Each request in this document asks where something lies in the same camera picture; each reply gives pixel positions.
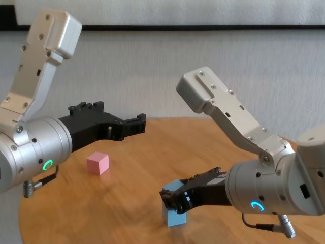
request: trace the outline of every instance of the green led ring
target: green led ring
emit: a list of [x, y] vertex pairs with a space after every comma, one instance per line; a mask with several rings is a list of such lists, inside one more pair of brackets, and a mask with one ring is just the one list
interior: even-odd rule
[[43, 165], [43, 170], [48, 170], [49, 168], [51, 168], [51, 166], [53, 165], [53, 160], [48, 160], [46, 161], [46, 163]]

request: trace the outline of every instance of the screw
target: screw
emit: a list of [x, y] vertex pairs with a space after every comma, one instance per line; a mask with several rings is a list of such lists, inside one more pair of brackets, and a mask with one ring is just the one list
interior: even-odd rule
[[264, 156], [264, 157], [263, 157], [263, 160], [264, 160], [264, 162], [269, 162], [269, 161], [270, 161], [270, 159], [269, 159], [268, 156]]
[[18, 126], [17, 129], [16, 129], [16, 132], [21, 133], [23, 130], [24, 130], [23, 126]]

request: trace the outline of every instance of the white wall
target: white wall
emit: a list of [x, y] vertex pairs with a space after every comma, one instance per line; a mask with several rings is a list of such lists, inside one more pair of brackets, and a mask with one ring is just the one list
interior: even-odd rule
[[14, 5], [15, 0], [0, 0], [0, 5]]
[[[0, 33], [0, 98], [26, 34]], [[99, 100], [121, 118], [197, 116], [175, 87], [183, 73], [210, 66], [261, 124], [295, 139], [325, 122], [324, 38], [321, 30], [83, 32], [38, 116]]]

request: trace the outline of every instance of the metal cylinder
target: metal cylinder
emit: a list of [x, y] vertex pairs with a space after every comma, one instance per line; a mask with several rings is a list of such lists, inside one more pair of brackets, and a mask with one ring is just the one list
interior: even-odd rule
[[59, 165], [71, 154], [71, 136], [61, 121], [31, 120], [27, 130], [29, 143], [22, 146], [0, 133], [0, 193]]
[[282, 157], [273, 173], [260, 160], [235, 164], [225, 182], [232, 206], [248, 214], [317, 214], [313, 199], [304, 196], [306, 181], [295, 157]]
[[23, 195], [26, 198], [32, 197], [34, 194], [34, 184], [32, 180], [27, 180], [23, 184]]
[[280, 220], [282, 232], [287, 238], [294, 238], [296, 236], [295, 229], [287, 215], [278, 215]]

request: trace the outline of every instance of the cable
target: cable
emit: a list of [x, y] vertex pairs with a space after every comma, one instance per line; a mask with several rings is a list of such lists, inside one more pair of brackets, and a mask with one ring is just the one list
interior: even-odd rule
[[244, 213], [242, 213], [242, 220], [243, 220], [244, 224], [245, 224], [246, 226], [248, 226], [249, 228], [254, 228], [254, 229], [256, 229], [256, 225], [251, 225], [251, 224], [248, 224], [248, 223], [246, 222], [245, 214], [244, 214]]
[[56, 166], [55, 175], [57, 175], [58, 173], [59, 173], [59, 166]]

